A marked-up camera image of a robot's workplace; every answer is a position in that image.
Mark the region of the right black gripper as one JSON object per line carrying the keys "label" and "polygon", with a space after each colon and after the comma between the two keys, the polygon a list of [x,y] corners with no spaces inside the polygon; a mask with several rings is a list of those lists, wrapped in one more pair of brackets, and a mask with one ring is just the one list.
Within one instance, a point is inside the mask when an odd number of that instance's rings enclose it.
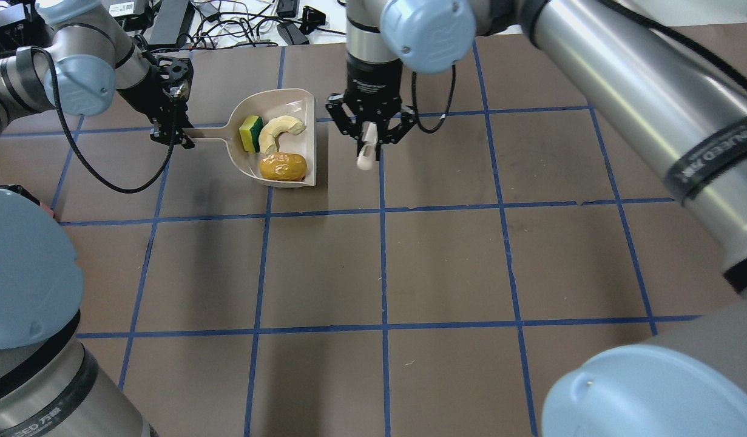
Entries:
{"label": "right black gripper", "polygon": [[412,108],[401,99],[403,62],[380,64],[346,58],[343,93],[327,97],[325,108],[342,135],[362,145],[363,124],[375,124],[377,146],[398,144],[415,125]]}

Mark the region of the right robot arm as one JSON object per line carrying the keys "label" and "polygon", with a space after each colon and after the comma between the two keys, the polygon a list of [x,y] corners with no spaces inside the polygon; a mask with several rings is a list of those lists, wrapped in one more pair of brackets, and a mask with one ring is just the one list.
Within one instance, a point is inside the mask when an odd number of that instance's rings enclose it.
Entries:
{"label": "right robot arm", "polygon": [[356,171],[352,148],[319,124],[332,207],[315,255],[312,371],[301,405],[277,425],[259,400],[251,436],[557,436],[548,393],[593,355],[636,368],[653,330],[725,347],[705,355],[747,376],[747,300],[714,272],[719,246],[674,202],[615,199],[595,110],[481,113],[502,103],[502,58],[580,98],[520,37],[481,41],[459,70],[460,103],[442,132],[412,135],[384,177]]}

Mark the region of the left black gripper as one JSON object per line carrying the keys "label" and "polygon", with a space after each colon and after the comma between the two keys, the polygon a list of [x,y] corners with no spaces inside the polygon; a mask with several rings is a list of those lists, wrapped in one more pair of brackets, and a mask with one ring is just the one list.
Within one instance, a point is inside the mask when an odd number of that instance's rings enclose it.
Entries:
{"label": "left black gripper", "polygon": [[189,58],[151,53],[132,53],[115,65],[117,91],[147,117],[152,141],[186,150],[195,147],[183,130],[193,127],[187,111],[194,73]]}

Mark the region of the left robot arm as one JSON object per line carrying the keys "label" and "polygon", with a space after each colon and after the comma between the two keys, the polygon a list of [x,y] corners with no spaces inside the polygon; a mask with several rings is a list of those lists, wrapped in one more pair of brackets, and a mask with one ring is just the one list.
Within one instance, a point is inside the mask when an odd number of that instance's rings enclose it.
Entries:
{"label": "left robot arm", "polygon": [[[0,55],[0,136],[53,110],[80,163],[102,185],[136,194],[160,179],[176,147],[191,149],[188,58],[154,57],[99,1],[38,1],[49,47]],[[156,174],[117,186],[79,150],[66,114],[93,116],[118,92],[167,146]],[[155,436],[157,431],[77,338],[84,274],[52,210],[20,185],[0,185],[0,436]]]}

